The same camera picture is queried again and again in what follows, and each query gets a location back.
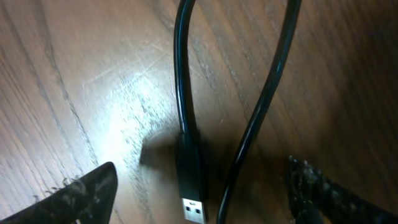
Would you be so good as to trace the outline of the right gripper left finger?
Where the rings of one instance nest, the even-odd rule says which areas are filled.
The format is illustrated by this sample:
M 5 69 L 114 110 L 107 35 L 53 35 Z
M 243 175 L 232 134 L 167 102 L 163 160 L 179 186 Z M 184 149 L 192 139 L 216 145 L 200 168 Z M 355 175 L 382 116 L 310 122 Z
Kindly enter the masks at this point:
M 117 189 L 116 168 L 106 162 L 1 223 L 109 223 Z

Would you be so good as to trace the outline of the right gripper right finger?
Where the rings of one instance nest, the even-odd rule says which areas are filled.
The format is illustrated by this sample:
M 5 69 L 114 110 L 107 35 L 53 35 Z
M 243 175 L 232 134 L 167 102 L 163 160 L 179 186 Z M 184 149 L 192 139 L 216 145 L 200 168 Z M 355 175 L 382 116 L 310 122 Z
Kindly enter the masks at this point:
M 397 216 L 328 179 L 308 162 L 289 157 L 285 184 L 295 223 L 397 223 Z

